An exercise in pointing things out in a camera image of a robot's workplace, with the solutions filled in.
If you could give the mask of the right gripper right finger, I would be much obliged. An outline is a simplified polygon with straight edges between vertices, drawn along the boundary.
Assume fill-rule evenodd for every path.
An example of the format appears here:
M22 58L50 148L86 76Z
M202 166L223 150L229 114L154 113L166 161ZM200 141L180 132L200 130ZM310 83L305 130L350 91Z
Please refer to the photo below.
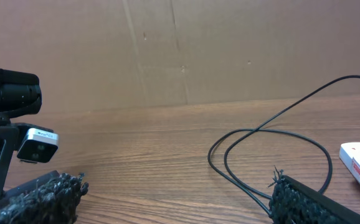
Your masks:
M315 191L275 170L269 217L274 223L360 224L360 214L323 195L332 178L329 168L321 189Z

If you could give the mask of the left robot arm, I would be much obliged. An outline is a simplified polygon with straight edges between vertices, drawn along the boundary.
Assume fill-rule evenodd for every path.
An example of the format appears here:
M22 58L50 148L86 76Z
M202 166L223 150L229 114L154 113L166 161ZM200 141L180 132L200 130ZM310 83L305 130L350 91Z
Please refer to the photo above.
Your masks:
M12 155L22 162L47 163L59 148L59 135L53 130L11 119L37 114L42 106L42 92L37 75L0 69L0 209L11 198L28 193L59 176L55 170L4 191Z

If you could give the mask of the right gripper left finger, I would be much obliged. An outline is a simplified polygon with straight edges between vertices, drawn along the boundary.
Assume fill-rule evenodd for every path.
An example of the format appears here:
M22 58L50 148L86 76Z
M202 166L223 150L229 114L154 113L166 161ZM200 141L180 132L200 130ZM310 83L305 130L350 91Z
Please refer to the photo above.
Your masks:
M61 173L26 195L12 197L9 204L0 209L0 224L75 223L77 207L89 187L83 181L84 176L84 173Z

